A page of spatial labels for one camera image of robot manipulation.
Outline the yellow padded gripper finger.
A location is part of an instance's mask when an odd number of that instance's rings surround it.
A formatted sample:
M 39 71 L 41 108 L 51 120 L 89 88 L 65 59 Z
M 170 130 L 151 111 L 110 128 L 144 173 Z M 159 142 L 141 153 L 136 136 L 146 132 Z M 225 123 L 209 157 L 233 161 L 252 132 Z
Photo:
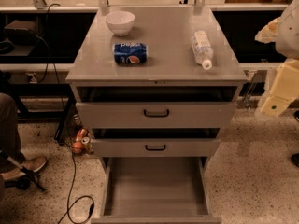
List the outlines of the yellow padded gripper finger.
M 278 117 L 299 97 L 299 61 L 288 59 L 277 68 L 271 89 L 260 107 L 268 117 Z
M 265 27 L 257 33 L 255 40 L 265 44 L 276 42 L 279 20 L 280 17 L 277 17 L 267 23 Z

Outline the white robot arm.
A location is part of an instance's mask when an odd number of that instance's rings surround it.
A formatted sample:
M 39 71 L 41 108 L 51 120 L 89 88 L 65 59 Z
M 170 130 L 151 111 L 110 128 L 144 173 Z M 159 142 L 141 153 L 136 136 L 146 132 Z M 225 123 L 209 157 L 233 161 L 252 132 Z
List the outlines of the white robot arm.
M 257 33 L 255 40 L 274 42 L 276 52 L 286 57 L 267 74 L 265 92 L 258 103 L 258 114 L 277 118 L 299 97 L 299 0 L 292 0 L 280 17 Z

